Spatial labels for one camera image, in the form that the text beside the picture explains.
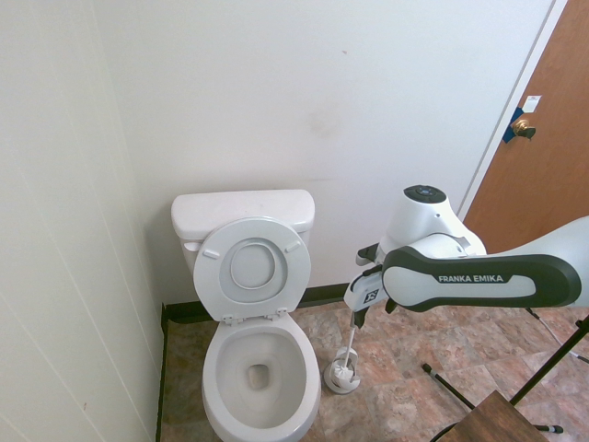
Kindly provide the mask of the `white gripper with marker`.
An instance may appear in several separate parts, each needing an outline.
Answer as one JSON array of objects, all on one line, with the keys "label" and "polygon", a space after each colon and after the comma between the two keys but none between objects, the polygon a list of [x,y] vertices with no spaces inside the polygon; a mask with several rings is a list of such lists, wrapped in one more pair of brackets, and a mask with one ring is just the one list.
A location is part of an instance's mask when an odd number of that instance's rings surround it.
[{"label": "white gripper with marker", "polygon": [[[383,287],[381,264],[358,275],[349,284],[344,295],[345,304],[354,311],[352,322],[358,329],[362,329],[364,326],[368,308],[386,299],[388,299],[388,294]],[[385,305],[385,311],[387,314],[391,314],[396,307],[397,303],[389,299]]]}]

